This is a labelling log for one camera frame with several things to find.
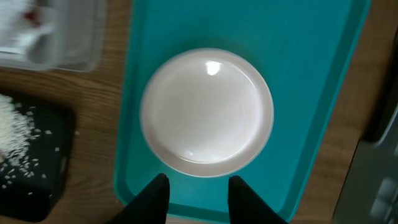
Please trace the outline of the white round plate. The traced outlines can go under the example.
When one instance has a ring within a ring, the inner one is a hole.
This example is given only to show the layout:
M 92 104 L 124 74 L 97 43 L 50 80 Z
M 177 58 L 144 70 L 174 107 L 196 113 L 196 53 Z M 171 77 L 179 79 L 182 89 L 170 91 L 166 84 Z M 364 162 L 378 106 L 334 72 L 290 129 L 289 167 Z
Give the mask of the white round plate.
M 140 107 L 149 149 L 177 172 L 221 177 L 251 163 L 266 146 L 274 102 L 261 73 L 221 49 L 195 49 L 163 63 Z

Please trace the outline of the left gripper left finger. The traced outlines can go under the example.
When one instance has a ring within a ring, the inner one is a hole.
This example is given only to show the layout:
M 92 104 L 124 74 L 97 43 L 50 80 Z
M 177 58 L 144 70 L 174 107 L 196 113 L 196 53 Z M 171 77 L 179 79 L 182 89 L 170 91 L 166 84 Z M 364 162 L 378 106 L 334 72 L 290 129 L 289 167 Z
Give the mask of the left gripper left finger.
M 169 178 L 165 174 L 158 174 L 106 224 L 165 224 L 169 198 Z

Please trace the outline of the white napkin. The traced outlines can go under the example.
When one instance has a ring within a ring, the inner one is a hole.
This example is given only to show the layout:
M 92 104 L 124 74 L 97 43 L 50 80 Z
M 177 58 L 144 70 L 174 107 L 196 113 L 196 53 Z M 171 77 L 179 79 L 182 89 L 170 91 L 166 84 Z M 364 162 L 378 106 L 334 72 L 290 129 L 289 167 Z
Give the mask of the white napkin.
M 40 25 L 24 18 L 24 13 L 40 7 Z M 26 56 L 38 40 L 53 32 L 56 11 L 33 0 L 1 0 L 1 55 Z

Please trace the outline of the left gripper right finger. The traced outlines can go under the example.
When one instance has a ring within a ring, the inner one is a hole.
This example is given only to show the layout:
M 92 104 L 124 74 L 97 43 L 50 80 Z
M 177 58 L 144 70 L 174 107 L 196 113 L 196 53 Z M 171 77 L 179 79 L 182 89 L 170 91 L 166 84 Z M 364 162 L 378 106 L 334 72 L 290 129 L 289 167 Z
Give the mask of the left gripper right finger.
M 287 224 L 237 175 L 229 178 L 228 208 L 230 224 Z

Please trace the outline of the red sauce packet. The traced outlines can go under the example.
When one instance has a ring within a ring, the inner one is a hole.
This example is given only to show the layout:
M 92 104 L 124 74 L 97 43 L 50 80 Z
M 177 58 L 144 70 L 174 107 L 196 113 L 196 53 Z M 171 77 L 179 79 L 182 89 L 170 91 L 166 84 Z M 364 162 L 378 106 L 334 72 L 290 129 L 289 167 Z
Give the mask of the red sauce packet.
M 29 22 L 33 23 L 35 26 L 40 25 L 40 7 L 33 7 L 29 11 L 24 13 L 24 18 Z

